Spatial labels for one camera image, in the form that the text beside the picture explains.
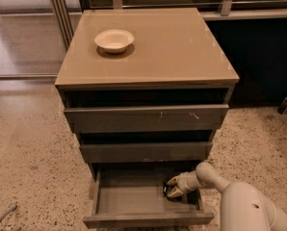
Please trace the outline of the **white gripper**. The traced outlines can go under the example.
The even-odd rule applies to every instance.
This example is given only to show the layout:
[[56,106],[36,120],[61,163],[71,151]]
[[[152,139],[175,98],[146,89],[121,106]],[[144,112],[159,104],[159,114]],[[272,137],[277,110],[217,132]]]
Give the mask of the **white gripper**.
[[180,197],[183,195],[183,193],[190,193],[200,187],[195,170],[190,172],[182,172],[178,176],[172,177],[167,184],[170,186],[176,185],[176,187],[173,189],[168,189],[168,198]]

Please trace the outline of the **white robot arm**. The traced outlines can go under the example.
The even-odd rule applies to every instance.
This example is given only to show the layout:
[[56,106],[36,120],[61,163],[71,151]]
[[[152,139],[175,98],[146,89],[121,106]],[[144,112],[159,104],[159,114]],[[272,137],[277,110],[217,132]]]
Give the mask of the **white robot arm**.
[[168,185],[168,198],[197,189],[216,189],[221,194],[221,231],[287,231],[287,213],[251,184],[230,181],[207,162],[173,176]]

